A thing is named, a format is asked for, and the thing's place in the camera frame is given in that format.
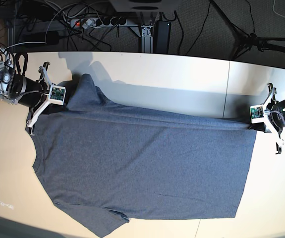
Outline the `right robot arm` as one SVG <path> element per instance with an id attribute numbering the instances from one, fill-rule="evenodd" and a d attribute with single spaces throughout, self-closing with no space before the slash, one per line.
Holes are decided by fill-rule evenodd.
<path id="1" fill-rule="evenodd" d="M 35 81 L 25 75 L 27 64 L 27 53 L 13 54 L 0 44 L 0 100 L 24 105 L 33 115 L 41 114 L 49 105 L 63 108 L 66 88 L 51 82 L 50 63 L 39 67 L 40 78 Z"/>

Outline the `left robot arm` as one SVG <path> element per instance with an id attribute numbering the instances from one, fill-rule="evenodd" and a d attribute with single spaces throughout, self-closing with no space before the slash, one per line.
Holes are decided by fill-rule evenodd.
<path id="1" fill-rule="evenodd" d="M 264 124 L 265 133 L 281 134 L 285 128 L 285 99 L 278 101 L 275 99 L 277 93 L 272 83 L 268 83 L 268 96 L 264 103 L 251 106 L 249 109 L 252 124 Z"/>

